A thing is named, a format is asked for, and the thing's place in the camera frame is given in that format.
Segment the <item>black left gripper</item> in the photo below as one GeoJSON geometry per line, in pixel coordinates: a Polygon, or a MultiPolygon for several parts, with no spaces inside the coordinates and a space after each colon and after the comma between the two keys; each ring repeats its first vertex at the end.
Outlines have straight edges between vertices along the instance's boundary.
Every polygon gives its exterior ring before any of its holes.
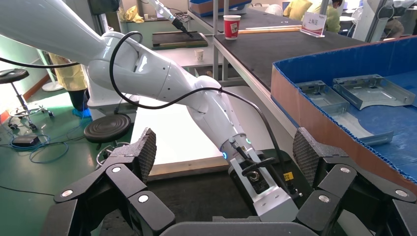
{"type": "MultiPolygon", "coordinates": [[[[275,158],[275,162],[267,167],[267,171],[271,174],[272,178],[278,184],[279,187],[282,187],[285,190],[287,190],[285,184],[286,181],[284,180],[284,172],[282,171],[281,163],[277,157],[276,151],[261,150],[260,153],[261,160],[272,157],[275,158]]],[[[302,194],[302,196],[296,197],[296,200],[307,200],[307,198],[312,193],[313,189],[307,182],[306,178],[304,177],[303,173],[301,172],[295,161],[292,159],[292,157],[283,150],[281,150],[280,153],[283,156],[284,165],[286,167],[287,172],[291,172],[293,175],[293,179],[291,180],[293,187],[298,190],[299,194],[302,194]]]]}

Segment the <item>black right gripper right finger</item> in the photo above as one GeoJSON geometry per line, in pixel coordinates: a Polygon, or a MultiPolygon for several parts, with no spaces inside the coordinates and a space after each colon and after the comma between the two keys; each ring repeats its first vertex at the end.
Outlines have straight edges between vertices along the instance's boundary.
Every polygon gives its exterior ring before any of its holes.
{"type": "Polygon", "coordinates": [[[333,236],[343,211],[356,216],[378,236],[417,233],[417,197],[410,190],[371,173],[341,148],[317,142],[303,127],[294,138],[293,154],[313,191],[296,221],[319,236],[333,236]]]}

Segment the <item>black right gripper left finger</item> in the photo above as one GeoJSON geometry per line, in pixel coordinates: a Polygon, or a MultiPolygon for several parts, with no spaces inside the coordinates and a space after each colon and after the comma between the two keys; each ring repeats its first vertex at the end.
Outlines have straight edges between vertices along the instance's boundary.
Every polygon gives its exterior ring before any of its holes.
{"type": "Polygon", "coordinates": [[[102,167],[54,196],[41,235],[89,236],[115,210],[136,235],[162,234],[176,220],[146,186],[156,149],[156,134],[150,128],[137,142],[115,149],[102,167]]]}

